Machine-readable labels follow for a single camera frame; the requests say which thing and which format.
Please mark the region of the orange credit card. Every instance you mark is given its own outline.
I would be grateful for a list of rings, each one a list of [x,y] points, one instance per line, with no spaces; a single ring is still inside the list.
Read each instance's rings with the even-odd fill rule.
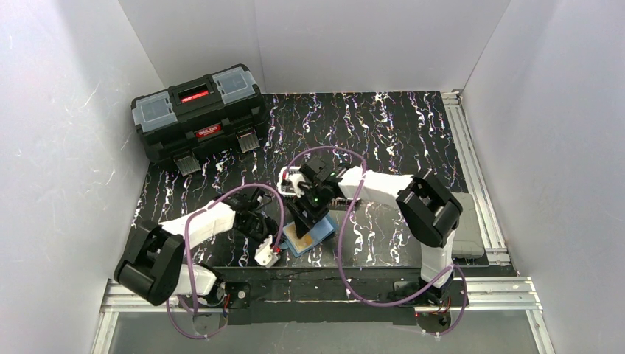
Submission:
[[[306,233],[301,237],[298,236],[294,222],[286,225],[283,228],[283,232],[287,247],[294,254],[302,254],[315,245],[315,239],[309,233]]]

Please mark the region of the blue leather card holder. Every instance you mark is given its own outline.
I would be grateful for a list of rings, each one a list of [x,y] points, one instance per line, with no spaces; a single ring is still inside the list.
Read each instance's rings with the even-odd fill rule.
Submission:
[[[290,250],[294,257],[300,257],[321,244],[329,236],[332,236],[337,230],[338,224],[328,215],[314,225],[309,232],[298,237],[296,225],[294,222],[291,222],[283,228],[283,237],[279,248],[281,250]]]

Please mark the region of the white plastic basket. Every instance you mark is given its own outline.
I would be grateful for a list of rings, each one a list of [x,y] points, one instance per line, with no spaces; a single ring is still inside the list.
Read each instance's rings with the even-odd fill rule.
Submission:
[[[285,198],[300,196],[304,189],[297,186],[298,182],[309,183],[300,173],[299,166],[292,166],[289,169],[283,167],[279,172],[279,183],[277,185],[278,193]],[[351,202],[351,198],[333,198],[329,202],[329,208],[335,210],[346,209]]]

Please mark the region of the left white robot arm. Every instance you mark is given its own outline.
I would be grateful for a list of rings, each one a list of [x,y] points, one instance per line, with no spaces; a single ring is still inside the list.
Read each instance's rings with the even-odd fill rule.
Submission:
[[[114,281],[151,305],[173,296],[190,296],[192,307],[223,293],[217,273],[193,262],[194,247],[220,234],[235,231],[258,242],[254,259],[265,268],[279,260],[279,234],[284,214],[274,219],[262,214],[278,192],[265,184],[245,184],[207,205],[171,221],[142,221],[130,233],[114,271]]]

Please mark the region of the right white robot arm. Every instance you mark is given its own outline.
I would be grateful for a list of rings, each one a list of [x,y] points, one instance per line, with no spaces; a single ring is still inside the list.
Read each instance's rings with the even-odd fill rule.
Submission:
[[[452,245],[463,207],[432,170],[416,175],[393,175],[374,172],[367,168],[366,162],[332,166],[313,156],[298,167],[284,167],[280,183],[294,193],[287,200],[287,207],[299,234],[310,231],[326,217],[329,203],[335,199],[348,201],[347,215],[351,215],[357,201],[384,204],[402,215],[421,247],[418,289],[403,299],[373,302],[345,282],[346,289],[357,300],[388,308],[410,304],[422,296],[440,302],[447,295],[455,268]]]

